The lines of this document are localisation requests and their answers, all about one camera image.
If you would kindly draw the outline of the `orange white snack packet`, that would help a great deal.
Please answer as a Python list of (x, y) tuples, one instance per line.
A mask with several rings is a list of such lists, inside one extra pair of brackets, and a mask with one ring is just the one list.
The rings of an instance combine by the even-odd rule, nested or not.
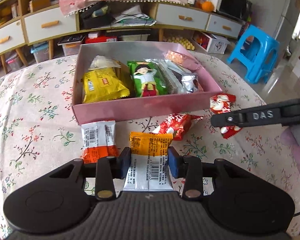
[(85, 164), (96, 163), (103, 157), (119, 156), (115, 143), (115, 124), (114, 120), (110, 120), (81, 125), (82, 158)]

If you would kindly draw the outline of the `amber orange snack packet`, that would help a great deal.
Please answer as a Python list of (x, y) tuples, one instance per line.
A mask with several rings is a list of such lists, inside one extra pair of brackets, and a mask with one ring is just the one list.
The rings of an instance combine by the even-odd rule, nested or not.
[(172, 134), (130, 133), (131, 161), (124, 191), (172, 191), (168, 171), (168, 147)]

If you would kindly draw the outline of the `red candy packet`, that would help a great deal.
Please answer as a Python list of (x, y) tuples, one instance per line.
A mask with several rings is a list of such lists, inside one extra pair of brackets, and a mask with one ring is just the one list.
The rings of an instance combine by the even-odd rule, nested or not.
[(204, 117), (199, 115), (181, 113), (170, 114), (152, 131), (152, 133), (172, 134), (173, 140), (182, 141), (184, 135), (190, 130), (190, 128), (203, 119)]
[[(236, 102), (236, 96), (232, 94), (217, 94), (210, 98), (210, 110), (214, 114), (231, 112), (232, 104)], [(224, 139), (236, 135), (242, 128), (238, 126), (224, 126), (220, 128), (221, 135)]]

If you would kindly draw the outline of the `yellow snack bag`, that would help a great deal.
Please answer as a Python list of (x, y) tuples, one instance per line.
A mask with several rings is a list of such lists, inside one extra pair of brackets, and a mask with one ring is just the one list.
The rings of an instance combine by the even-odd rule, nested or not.
[(113, 68), (99, 68), (83, 75), (82, 103), (111, 101), (130, 96), (130, 90), (117, 77)]

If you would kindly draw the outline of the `silver foil snack packet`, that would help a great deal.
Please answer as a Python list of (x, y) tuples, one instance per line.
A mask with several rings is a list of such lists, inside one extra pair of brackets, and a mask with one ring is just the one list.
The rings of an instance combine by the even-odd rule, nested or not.
[(178, 94), (192, 94), (203, 92), (199, 83), (198, 74), (174, 63), (171, 60), (165, 60), (168, 70), (178, 81)]

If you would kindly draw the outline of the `green cartoon snack bag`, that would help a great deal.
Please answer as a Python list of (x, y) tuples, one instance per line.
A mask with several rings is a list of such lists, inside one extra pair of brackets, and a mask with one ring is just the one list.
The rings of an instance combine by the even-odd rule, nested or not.
[(136, 97), (159, 96), (168, 94), (160, 71), (151, 62), (128, 61)]

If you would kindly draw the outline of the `pink snack packet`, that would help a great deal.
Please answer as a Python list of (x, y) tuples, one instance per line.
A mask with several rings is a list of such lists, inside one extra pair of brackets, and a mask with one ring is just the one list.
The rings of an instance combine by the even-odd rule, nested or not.
[(191, 71), (198, 70), (201, 67), (201, 64), (194, 57), (177, 51), (168, 50), (164, 53), (164, 58)]

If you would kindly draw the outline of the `gold snack bar packet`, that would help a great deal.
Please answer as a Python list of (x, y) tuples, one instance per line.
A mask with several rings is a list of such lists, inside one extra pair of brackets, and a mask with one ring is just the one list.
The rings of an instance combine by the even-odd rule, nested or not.
[(128, 66), (117, 60), (115, 60), (115, 63), (119, 65), (119, 67), (114, 68), (117, 78), (123, 82), (126, 88), (129, 89), (130, 91), (129, 98), (134, 98), (135, 97), (134, 82), (130, 76), (130, 70)]

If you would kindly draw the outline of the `blue plastic stool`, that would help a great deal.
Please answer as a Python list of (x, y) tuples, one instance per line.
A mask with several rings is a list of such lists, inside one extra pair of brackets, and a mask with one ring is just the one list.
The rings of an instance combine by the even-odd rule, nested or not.
[(247, 68), (245, 79), (257, 84), (267, 82), (279, 55), (280, 43), (254, 25), (250, 25), (238, 40), (226, 62), (237, 59)]

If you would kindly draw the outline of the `white rice cake packet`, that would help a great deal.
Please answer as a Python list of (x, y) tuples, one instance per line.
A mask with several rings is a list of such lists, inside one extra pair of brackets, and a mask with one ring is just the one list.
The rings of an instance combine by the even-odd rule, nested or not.
[(120, 67), (120, 64), (116, 60), (105, 56), (97, 55), (94, 57), (92, 63), (90, 64), (89, 70)]

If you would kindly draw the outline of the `white patterned box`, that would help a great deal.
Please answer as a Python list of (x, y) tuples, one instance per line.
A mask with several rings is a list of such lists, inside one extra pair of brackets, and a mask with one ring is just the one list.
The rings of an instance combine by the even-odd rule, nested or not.
[(207, 53), (224, 54), (230, 44), (227, 38), (215, 34), (195, 31), (193, 40)]

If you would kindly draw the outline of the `yellow egg tray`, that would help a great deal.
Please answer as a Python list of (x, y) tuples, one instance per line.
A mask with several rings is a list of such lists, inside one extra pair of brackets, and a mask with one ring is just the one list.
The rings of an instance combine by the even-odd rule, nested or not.
[(194, 44), (188, 38), (184, 38), (182, 36), (163, 37), (163, 41), (181, 44), (187, 50), (195, 50)]

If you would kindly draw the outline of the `white microwave oven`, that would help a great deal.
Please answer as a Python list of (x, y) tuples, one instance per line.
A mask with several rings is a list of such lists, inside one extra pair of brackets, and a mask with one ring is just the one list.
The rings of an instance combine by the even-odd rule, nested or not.
[(214, 6), (214, 12), (246, 22), (251, 14), (250, 0), (208, 0)]

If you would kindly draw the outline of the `black box on shelf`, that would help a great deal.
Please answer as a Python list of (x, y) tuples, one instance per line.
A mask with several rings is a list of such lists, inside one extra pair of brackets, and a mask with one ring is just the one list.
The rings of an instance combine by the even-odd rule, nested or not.
[(102, 1), (79, 12), (81, 29), (94, 29), (110, 25), (114, 21), (108, 2)]

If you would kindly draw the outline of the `wooden cabinet with drawers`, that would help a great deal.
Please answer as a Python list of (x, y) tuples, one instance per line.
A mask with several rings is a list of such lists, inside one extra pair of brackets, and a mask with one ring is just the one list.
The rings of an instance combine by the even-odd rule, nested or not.
[(127, 16), (127, 10), (139, 5), (141, 11), (149, 16), (141, 21), (136, 14), (129, 14), (134, 23), (123, 23), (114, 20), (110, 25), (94, 29), (81, 29), (79, 12), (65, 17), (58, 4), (45, 7), (37, 12), (28, 11), (30, 0), (18, 0), (19, 16), (0, 26), (0, 57), (6, 52), (17, 50), (25, 45), (40, 42), (52, 43), (54, 39), (87, 33), (89, 31), (117, 29), (150, 29), (159, 30), (159, 41), (163, 40), (165, 29), (197, 30), (237, 39), (242, 23), (215, 12), (205, 12), (185, 3), (168, 2), (108, 2), (112, 16)]

